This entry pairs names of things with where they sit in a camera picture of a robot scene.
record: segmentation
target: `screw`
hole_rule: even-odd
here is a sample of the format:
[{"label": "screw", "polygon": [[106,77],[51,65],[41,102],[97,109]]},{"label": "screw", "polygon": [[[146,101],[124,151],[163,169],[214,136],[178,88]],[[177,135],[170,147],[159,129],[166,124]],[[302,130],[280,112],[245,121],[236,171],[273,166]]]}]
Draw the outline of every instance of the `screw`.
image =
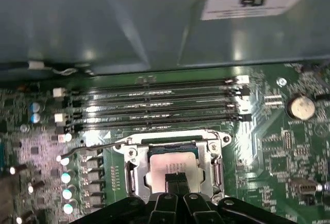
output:
[{"label": "screw", "polygon": [[230,206],[230,205],[234,205],[234,202],[231,200],[225,200],[225,204]]},{"label": "screw", "polygon": [[225,143],[228,143],[228,142],[230,141],[229,136],[225,136],[225,137],[223,138],[223,141],[224,141]]},{"label": "screw", "polygon": [[198,198],[198,196],[196,194],[191,194],[189,197],[190,197],[190,199],[197,199]]},{"label": "screw", "polygon": [[276,83],[279,87],[284,87],[288,82],[285,78],[283,77],[279,77],[277,80],[276,80]]},{"label": "screw", "polygon": [[127,152],[127,157],[129,157],[130,159],[134,159],[137,155],[137,151],[133,148],[130,148],[128,149],[128,152]]},{"label": "screw", "polygon": [[211,152],[217,152],[218,146],[217,146],[216,143],[210,143],[209,144],[209,149],[210,149]]}]

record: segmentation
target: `chip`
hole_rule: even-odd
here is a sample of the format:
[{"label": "chip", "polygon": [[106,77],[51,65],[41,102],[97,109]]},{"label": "chip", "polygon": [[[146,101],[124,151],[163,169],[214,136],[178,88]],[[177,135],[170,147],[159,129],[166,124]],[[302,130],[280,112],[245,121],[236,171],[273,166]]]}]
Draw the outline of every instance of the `chip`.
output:
[{"label": "chip", "polygon": [[38,147],[31,147],[31,154],[39,154],[39,148]]},{"label": "chip", "polygon": [[58,171],[58,169],[57,168],[53,168],[52,170],[51,170],[51,176],[53,176],[53,177],[59,177],[59,171]]},{"label": "chip", "polygon": [[52,135],[51,136],[51,141],[52,142],[57,142],[57,135]]},{"label": "chip", "polygon": [[200,192],[203,170],[197,165],[193,152],[155,154],[150,157],[150,172],[146,182],[152,193],[165,192],[165,175],[185,173],[191,192]]},{"label": "chip", "polygon": [[38,197],[37,198],[37,204],[38,205],[44,205],[45,204],[45,199],[43,197]]}]

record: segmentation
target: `capacitor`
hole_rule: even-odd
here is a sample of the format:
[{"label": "capacitor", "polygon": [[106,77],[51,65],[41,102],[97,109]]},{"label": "capacitor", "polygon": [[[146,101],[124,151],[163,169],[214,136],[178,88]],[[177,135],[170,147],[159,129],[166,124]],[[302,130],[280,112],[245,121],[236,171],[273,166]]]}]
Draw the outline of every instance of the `capacitor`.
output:
[{"label": "capacitor", "polygon": [[39,112],[41,109],[41,106],[38,102],[33,102],[31,105],[30,105],[30,111],[32,113],[37,113]]},{"label": "capacitor", "polygon": [[64,135],[64,141],[65,142],[70,142],[72,140],[72,134],[67,133]]},{"label": "capacitor", "polygon": [[70,215],[72,214],[73,210],[76,209],[78,206],[78,202],[77,200],[75,199],[71,199],[69,201],[69,203],[66,203],[64,206],[63,206],[63,211],[64,213],[66,213],[67,215]]},{"label": "capacitor", "polygon": [[34,114],[31,115],[31,119],[30,120],[31,120],[31,122],[33,124],[37,124],[37,123],[40,122],[40,119],[41,119],[40,114],[39,113],[34,113]]},{"label": "capacitor", "polygon": [[66,173],[62,174],[61,181],[64,184],[68,184],[75,175],[76,173],[74,170],[68,170]]},{"label": "capacitor", "polygon": [[69,185],[68,188],[63,190],[62,196],[65,200],[69,200],[72,198],[73,195],[75,195],[77,192],[77,187],[75,187],[73,184]]},{"label": "capacitor", "polygon": [[25,223],[29,218],[31,218],[33,216],[33,212],[30,210],[30,211],[27,211],[26,213],[24,213],[23,215],[21,216],[18,216],[16,218],[16,223],[17,224],[23,224]]},{"label": "capacitor", "polygon": [[9,168],[9,172],[11,175],[15,175],[23,170],[27,169],[27,165],[26,164],[21,164],[21,165],[17,165],[17,166],[12,166]]},{"label": "capacitor", "polygon": [[29,186],[28,186],[28,188],[27,188],[27,190],[28,190],[28,192],[30,194],[32,194],[35,190],[37,190],[37,189],[39,189],[39,188],[41,188],[43,186],[45,186],[45,182],[43,182],[42,180],[40,180],[40,181],[37,181],[35,183],[30,183]]},{"label": "capacitor", "polygon": [[287,104],[287,113],[291,118],[308,120],[315,114],[314,102],[305,95],[297,95]]},{"label": "capacitor", "polygon": [[67,158],[63,158],[60,160],[60,163],[62,166],[67,166],[69,163],[70,163],[70,159],[67,157]]}]

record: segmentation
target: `metal bracket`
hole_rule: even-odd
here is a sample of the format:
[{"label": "metal bracket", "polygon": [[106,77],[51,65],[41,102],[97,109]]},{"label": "metal bracket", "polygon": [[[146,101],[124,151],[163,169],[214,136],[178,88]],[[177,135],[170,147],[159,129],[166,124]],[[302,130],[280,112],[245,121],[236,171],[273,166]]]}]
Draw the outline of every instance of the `metal bracket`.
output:
[{"label": "metal bracket", "polygon": [[[151,139],[178,138],[179,142],[148,143]],[[153,147],[181,146],[193,144],[198,149],[199,168],[203,170],[205,180],[201,183],[201,193],[212,198],[214,194],[224,196],[222,166],[222,148],[230,144],[232,137],[214,130],[187,130],[158,133],[134,134],[123,138],[118,143],[126,144],[114,147],[114,151],[124,155],[126,164],[126,190],[129,195],[138,195],[148,202],[152,190],[145,185],[144,177],[150,171],[148,152]]]}]

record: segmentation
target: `cable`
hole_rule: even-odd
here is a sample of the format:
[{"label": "cable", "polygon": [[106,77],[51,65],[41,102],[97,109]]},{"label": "cable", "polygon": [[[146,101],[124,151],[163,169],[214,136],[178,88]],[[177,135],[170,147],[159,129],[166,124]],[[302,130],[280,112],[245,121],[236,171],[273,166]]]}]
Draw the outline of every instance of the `cable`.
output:
[{"label": "cable", "polygon": [[66,157],[69,157],[69,156],[73,155],[75,152],[78,152],[78,151],[83,151],[83,150],[94,151],[94,150],[103,149],[103,148],[111,148],[111,147],[122,145],[122,144],[126,144],[126,142],[111,143],[111,144],[105,144],[105,145],[94,145],[94,146],[90,146],[90,147],[73,148],[69,152],[67,152],[65,154],[62,154],[61,156],[56,157],[56,161],[60,162],[62,159],[66,158]]},{"label": "cable", "polygon": [[76,68],[67,68],[66,70],[64,71],[58,71],[54,68],[52,68],[52,71],[55,73],[55,74],[58,74],[58,75],[62,75],[62,76],[69,76],[71,74],[74,74],[74,73],[77,73],[78,70]]}]

